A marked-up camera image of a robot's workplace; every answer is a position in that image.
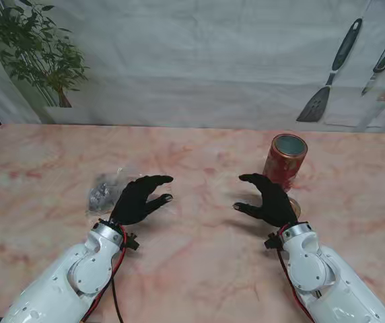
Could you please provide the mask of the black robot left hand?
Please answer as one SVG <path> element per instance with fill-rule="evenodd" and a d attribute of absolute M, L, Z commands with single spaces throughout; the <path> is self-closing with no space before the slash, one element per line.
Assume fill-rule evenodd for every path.
<path fill-rule="evenodd" d="M 129 182 L 121 192 L 109 217 L 109 222 L 117 225 L 133 225 L 143 221 L 148 215 L 169 203 L 173 196 L 162 194 L 148 201 L 157 187 L 173 181 L 166 175 L 143 176 Z"/>

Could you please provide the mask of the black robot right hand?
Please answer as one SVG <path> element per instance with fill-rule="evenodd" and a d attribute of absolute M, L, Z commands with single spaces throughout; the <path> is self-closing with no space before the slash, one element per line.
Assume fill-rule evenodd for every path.
<path fill-rule="evenodd" d="M 298 220 L 286 192 L 267 176 L 242 174 L 239 179 L 255 185 L 261 193 L 262 205 L 257 207 L 237 202 L 233 204 L 235 210 L 279 228 Z"/>

